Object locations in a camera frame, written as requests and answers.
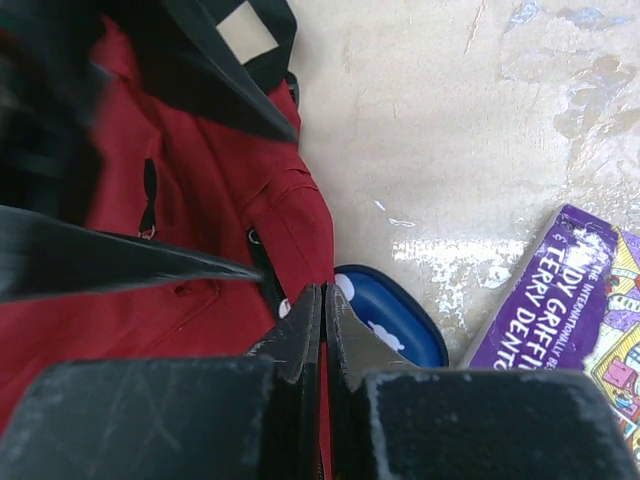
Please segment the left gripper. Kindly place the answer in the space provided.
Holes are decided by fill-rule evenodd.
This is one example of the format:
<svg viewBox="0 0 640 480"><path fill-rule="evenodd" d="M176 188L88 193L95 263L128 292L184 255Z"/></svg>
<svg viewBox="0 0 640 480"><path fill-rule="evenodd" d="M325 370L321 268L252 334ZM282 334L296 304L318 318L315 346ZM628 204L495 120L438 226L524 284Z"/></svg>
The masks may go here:
<svg viewBox="0 0 640 480"><path fill-rule="evenodd" d="M102 158L92 140L109 73L99 19L1 22L1 202L85 223Z"/></svg>

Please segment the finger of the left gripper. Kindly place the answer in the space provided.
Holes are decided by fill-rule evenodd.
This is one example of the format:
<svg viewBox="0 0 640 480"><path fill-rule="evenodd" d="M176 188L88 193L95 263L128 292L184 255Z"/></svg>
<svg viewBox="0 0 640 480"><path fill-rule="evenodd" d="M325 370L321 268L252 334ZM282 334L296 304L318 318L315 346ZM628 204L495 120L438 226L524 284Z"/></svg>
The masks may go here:
<svg viewBox="0 0 640 480"><path fill-rule="evenodd" d="M284 84L297 22L285 1L251 1L275 44L240 60L219 29L238 1L100 1L131 43L144 90L186 113L251 135L294 143L291 122L268 95Z"/></svg>
<svg viewBox="0 0 640 480"><path fill-rule="evenodd" d="M258 282L260 272L194 250L1 208L3 303L196 279Z"/></svg>

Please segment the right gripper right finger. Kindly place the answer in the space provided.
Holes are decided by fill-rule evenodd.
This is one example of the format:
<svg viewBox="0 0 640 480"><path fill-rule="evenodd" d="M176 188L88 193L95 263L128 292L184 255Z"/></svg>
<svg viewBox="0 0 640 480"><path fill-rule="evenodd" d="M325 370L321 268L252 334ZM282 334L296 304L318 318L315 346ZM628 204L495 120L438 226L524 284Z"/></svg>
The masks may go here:
<svg viewBox="0 0 640 480"><path fill-rule="evenodd" d="M337 479L635 479L603 395L571 371L423 369L325 289Z"/></svg>

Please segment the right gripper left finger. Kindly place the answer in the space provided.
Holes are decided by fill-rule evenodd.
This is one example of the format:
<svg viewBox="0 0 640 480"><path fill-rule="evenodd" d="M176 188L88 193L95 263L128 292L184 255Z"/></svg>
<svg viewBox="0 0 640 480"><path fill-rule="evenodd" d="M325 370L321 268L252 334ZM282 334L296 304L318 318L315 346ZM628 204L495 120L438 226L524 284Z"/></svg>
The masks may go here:
<svg viewBox="0 0 640 480"><path fill-rule="evenodd" d="M5 479L315 479L323 290L237 357L66 362L1 441Z"/></svg>

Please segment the red backpack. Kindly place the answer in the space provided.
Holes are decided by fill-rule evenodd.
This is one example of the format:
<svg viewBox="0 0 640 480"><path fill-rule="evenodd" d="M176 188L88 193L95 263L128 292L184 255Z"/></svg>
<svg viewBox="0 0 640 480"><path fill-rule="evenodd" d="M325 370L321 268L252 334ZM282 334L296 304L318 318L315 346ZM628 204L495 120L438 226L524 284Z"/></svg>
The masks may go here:
<svg viewBox="0 0 640 480"><path fill-rule="evenodd" d="M92 140L102 166L86 221L120 234L224 258L258 282L196 279L106 293L1 301L1 441L27 391L66 362L237 357L333 277L333 225L299 153L299 87L288 73L269 93L298 135L268 140L174 109L148 94L126 35L100 1L5 1L4 19L99 19L91 60L110 75ZM240 60L275 41L251 1L219 31ZM319 347L319 475L332 475Z"/></svg>

